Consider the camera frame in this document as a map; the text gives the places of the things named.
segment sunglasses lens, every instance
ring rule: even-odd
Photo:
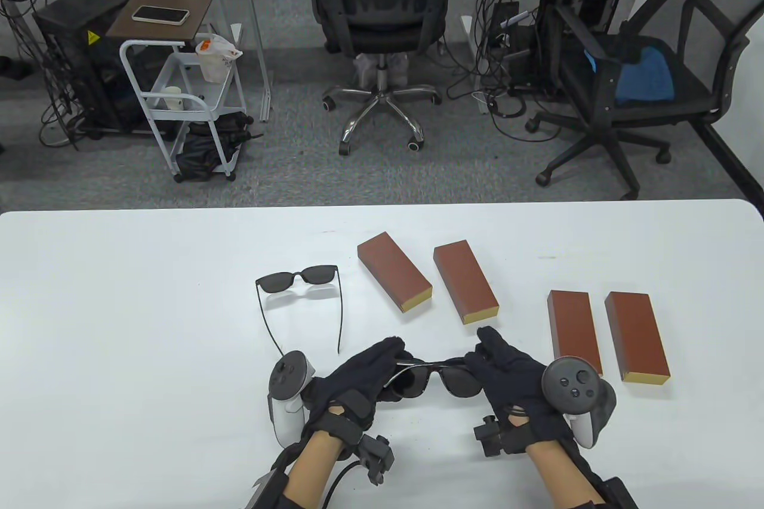
[[[408,368],[390,385],[400,397],[420,397],[427,387],[429,371],[425,366]]]
[[[291,272],[276,272],[276,274],[268,274],[267,276],[264,276],[257,281],[257,283],[260,285],[260,288],[270,294],[273,292],[284,292],[284,290],[287,290],[287,288],[292,286],[293,282],[294,276],[292,276]]]
[[[325,285],[334,280],[336,267],[311,266],[303,271],[303,280],[311,285]]]
[[[480,394],[480,390],[483,389],[475,376],[463,366],[443,368],[440,371],[440,378],[445,389],[456,397],[473,397]]]

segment glove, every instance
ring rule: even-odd
[[[356,354],[326,378],[314,378],[310,390],[310,417],[306,430],[319,421],[330,405],[344,406],[344,416],[366,431],[374,421],[377,402],[399,402],[400,397],[384,390],[393,377],[396,359],[410,359],[401,338],[391,337]]]
[[[477,329],[480,343],[464,357],[472,375],[483,384],[497,419],[506,422],[513,406],[523,408],[538,441],[572,439],[562,414],[546,402],[541,376],[546,369],[523,351],[504,342],[490,326]]]

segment white smartphone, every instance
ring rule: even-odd
[[[168,24],[169,26],[181,26],[188,17],[188,10],[160,8],[156,5],[142,5],[133,14],[135,21],[148,21],[151,24]]]

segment computer tower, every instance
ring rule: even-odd
[[[78,130],[91,138],[100,138],[105,132],[146,132],[148,128],[119,59],[122,42],[106,37],[127,2],[58,0],[35,13],[47,44],[50,72],[70,86],[84,113]],[[142,89],[150,89],[149,70],[161,66],[168,53],[169,48],[147,48],[131,55]],[[172,124],[163,127],[172,129]]]

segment office chair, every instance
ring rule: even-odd
[[[347,58],[358,54],[378,56],[377,85],[371,90],[334,86],[323,94],[327,111],[335,109],[333,97],[366,97],[366,103],[347,120],[339,144],[339,154],[350,153],[353,131],[377,105],[388,105],[413,132],[409,149],[418,151],[425,143],[422,127],[404,112],[396,97],[426,98],[440,105],[440,92],[431,85],[390,87],[387,83],[387,56],[403,51],[423,53],[445,31],[448,0],[312,0],[313,15],[321,24],[329,53]]]
[[[639,182],[620,143],[658,149],[655,160],[671,162],[668,141],[632,132],[636,127],[676,125],[688,121],[699,135],[718,121],[732,100],[737,61],[750,43],[745,34],[764,13],[764,0],[647,0],[617,35],[594,36],[564,5],[547,11],[549,67],[554,85],[567,96],[578,117],[537,113],[526,124],[540,122],[584,133],[570,149],[535,178],[549,185],[552,171],[595,144],[601,144],[626,180],[623,200],[636,199]],[[656,48],[666,59],[674,86],[670,101],[624,101],[616,98],[622,66],[644,48]],[[597,72],[586,56],[596,62]]]

